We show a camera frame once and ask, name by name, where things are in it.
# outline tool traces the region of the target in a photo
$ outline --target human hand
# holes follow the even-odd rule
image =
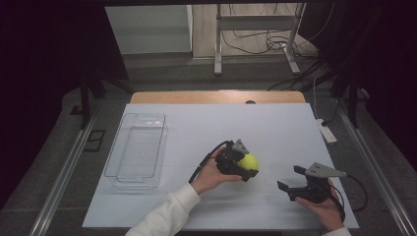
[[[197,194],[200,195],[207,190],[214,189],[223,182],[237,182],[242,180],[242,177],[239,175],[225,175],[218,170],[215,165],[215,157],[223,149],[225,149],[225,147],[220,147],[212,154],[212,157],[202,168],[196,180],[191,183],[191,186],[196,190]]]
[[[333,183],[329,179],[328,183],[333,186]],[[338,200],[334,188],[331,188],[331,194]],[[295,201],[315,213],[328,232],[344,227],[340,218],[339,209],[331,199],[327,198],[320,204],[314,204],[299,197],[295,198]]]

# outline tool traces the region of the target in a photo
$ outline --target clear plastic container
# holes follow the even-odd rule
[[[111,148],[104,176],[121,188],[156,187],[165,137],[164,114],[125,114]]]

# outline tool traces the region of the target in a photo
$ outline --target yellow ball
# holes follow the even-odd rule
[[[259,163],[258,159],[253,154],[246,154],[243,159],[237,162],[237,165],[246,170],[258,170]]]

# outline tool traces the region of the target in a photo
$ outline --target white table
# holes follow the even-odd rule
[[[115,190],[101,176],[83,227],[132,227],[168,192],[188,181],[204,156],[226,140],[242,142],[260,161],[260,173],[248,182],[225,183],[205,193],[184,230],[305,230],[321,228],[317,218],[286,193],[306,186],[294,165],[314,162],[333,167],[307,103],[282,104],[128,104],[124,113],[164,113],[168,128],[160,181],[147,192]],[[348,228],[358,228],[345,199]]]

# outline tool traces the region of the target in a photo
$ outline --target metal leg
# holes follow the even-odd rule
[[[221,75],[221,14],[220,4],[217,4],[217,16],[216,16],[216,30],[215,30],[215,53],[214,53],[214,74],[216,76]]]
[[[288,37],[288,42],[283,49],[285,57],[288,61],[289,67],[291,68],[292,74],[294,75],[299,75],[300,69],[298,68],[297,63],[294,60],[292,44],[294,43],[294,38],[295,38],[295,35],[297,34],[298,27],[300,25],[301,15],[303,13],[304,5],[305,5],[304,3],[300,3],[298,5],[297,11],[295,12],[295,19],[293,22],[292,30]]]

